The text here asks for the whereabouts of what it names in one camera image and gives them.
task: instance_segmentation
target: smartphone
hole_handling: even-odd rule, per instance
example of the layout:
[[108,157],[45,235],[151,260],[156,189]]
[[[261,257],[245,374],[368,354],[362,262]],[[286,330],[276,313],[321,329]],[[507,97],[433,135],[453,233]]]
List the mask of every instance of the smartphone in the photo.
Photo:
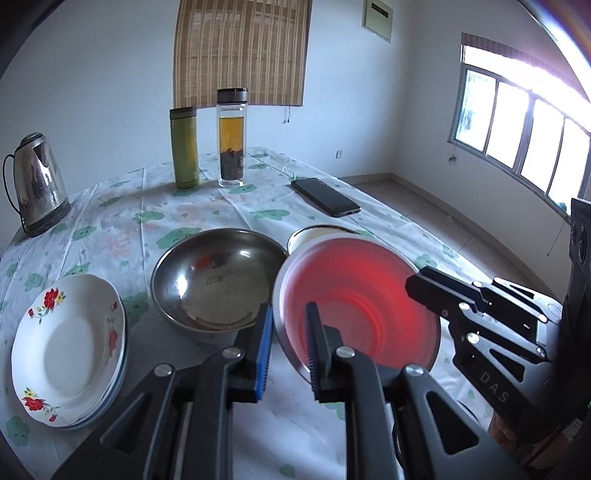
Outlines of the smartphone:
[[294,180],[291,186],[308,197],[326,213],[342,217],[361,211],[361,207],[319,179]]

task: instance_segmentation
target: stainless steel bowl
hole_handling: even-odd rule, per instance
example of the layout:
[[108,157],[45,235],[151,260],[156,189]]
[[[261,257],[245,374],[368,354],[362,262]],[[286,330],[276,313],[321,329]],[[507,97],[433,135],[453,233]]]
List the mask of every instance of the stainless steel bowl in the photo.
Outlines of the stainless steel bowl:
[[260,233],[233,228],[197,233],[158,260],[152,298],[184,335],[198,342],[231,342],[220,334],[253,325],[261,303],[271,300],[286,258],[280,244]]

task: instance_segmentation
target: stack of plates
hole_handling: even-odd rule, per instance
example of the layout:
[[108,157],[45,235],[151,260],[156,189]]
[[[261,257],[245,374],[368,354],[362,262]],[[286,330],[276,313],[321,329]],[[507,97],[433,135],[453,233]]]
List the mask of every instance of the stack of plates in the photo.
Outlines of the stack of plates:
[[12,383],[25,411],[76,429],[100,417],[127,368],[125,311],[108,281],[61,278],[22,317],[12,346]]

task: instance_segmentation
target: glass tea bottle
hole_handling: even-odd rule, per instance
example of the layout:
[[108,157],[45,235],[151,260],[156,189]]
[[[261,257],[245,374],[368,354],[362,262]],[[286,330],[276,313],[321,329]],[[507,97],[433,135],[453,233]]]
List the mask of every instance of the glass tea bottle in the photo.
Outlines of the glass tea bottle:
[[244,185],[247,104],[248,89],[226,88],[217,91],[218,183],[221,187]]

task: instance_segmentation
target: floor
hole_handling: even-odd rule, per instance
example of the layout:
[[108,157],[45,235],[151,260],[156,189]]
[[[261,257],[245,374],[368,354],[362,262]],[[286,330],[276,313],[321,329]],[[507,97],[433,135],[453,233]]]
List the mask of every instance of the floor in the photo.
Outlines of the floor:
[[488,277],[501,277],[532,288],[531,281],[494,247],[439,207],[399,183],[385,180],[356,184],[355,187],[422,226]]

